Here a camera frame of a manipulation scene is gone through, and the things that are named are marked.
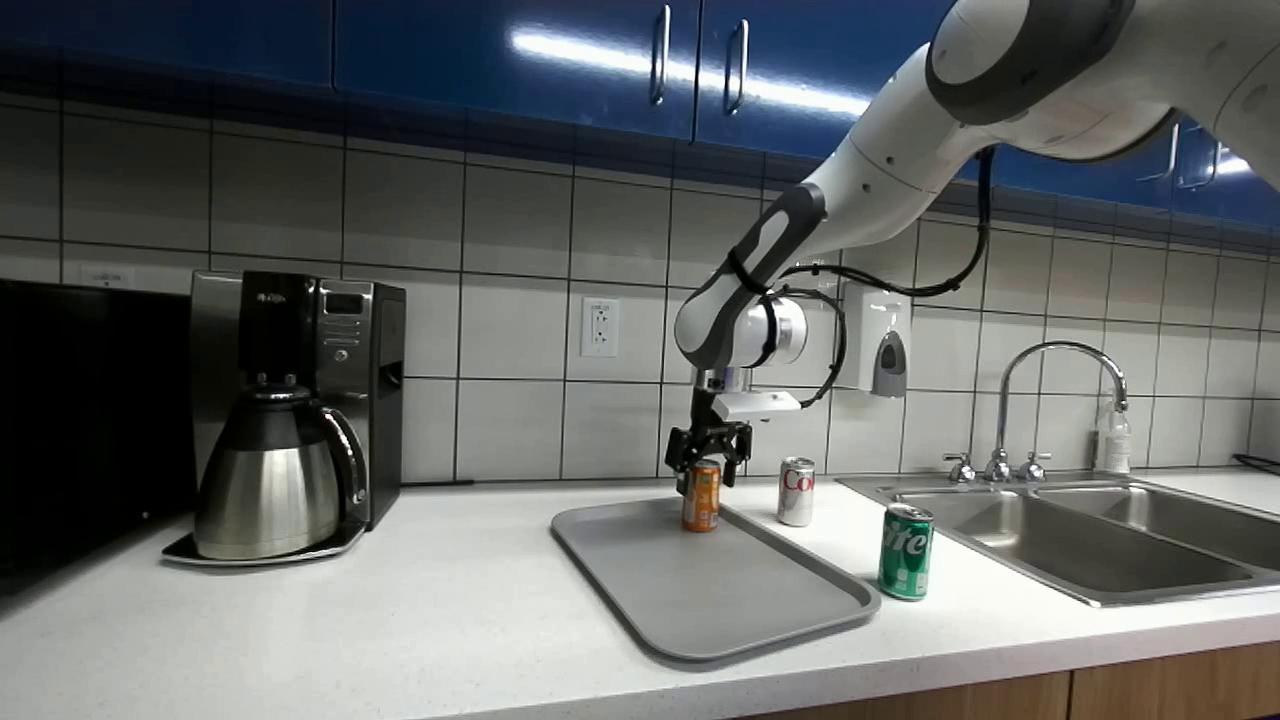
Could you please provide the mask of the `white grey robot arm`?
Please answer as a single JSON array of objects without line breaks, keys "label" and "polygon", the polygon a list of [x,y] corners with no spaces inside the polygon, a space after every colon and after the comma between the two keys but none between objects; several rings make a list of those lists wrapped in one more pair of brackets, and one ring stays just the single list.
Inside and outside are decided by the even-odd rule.
[{"label": "white grey robot arm", "polygon": [[894,240],[997,145],[1109,159],[1167,117],[1194,117],[1280,184],[1280,0],[955,0],[837,151],[681,306],[695,393],[694,425],[668,435],[678,487],[699,459],[726,479],[747,459],[728,375],[785,350],[771,284],[796,258]]}]

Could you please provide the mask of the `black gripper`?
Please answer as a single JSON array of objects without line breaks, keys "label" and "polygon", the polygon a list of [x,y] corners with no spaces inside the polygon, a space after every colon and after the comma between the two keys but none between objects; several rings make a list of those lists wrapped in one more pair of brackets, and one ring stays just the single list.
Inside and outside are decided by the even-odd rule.
[{"label": "black gripper", "polygon": [[689,467],[703,458],[726,458],[726,485],[737,487],[745,475],[745,459],[753,458],[753,427],[726,425],[711,411],[711,393],[694,393],[694,425],[672,427],[663,445],[663,466],[672,472],[672,487],[689,494]]}]

